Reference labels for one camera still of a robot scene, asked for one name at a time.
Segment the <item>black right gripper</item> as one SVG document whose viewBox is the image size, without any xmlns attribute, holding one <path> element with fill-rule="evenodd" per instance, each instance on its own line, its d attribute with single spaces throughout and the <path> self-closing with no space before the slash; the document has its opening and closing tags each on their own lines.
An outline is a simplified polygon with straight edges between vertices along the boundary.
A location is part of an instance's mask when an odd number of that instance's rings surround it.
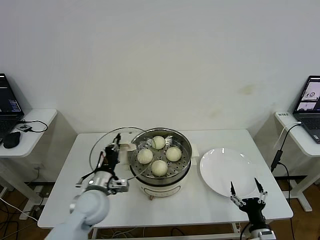
<svg viewBox="0 0 320 240">
<path fill-rule="evenodd" d="M 240 199 L 236 195 L 236 191 L 233 185 L 233 182 L 230 182 L 230 200 L 237 206 L 241 207 L 241 211 L 245 212 L 248 216 L 251 227 L 249 230 L 258 230 L 258 229 L 266 229 L 267 224 L 265 221 L 265 217 L 262 214 L 262 210 L 265 208 L 266 197 L 268 195 L 267 191 L 264 191 L 263 186 L 259 183 L 259 181 L 255 178 L 255 183 L 259 192 L 258 197 L 244 198 Z"/>
</svg>

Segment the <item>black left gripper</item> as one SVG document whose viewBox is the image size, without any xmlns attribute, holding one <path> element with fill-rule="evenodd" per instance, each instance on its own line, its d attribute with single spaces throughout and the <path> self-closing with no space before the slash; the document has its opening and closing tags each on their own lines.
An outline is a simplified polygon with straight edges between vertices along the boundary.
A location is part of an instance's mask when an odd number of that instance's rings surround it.
<svg viewBox="0 0 320 240">
<path fill-rule="evenodd" d="M 116 165 L 119 163 L 119 148 L 121 134 L 118 133 L 112 141 L 112 146 L 107 146 L 100 152 L 97 169 L 99 171 L 114 172 Z"/>
</svg>

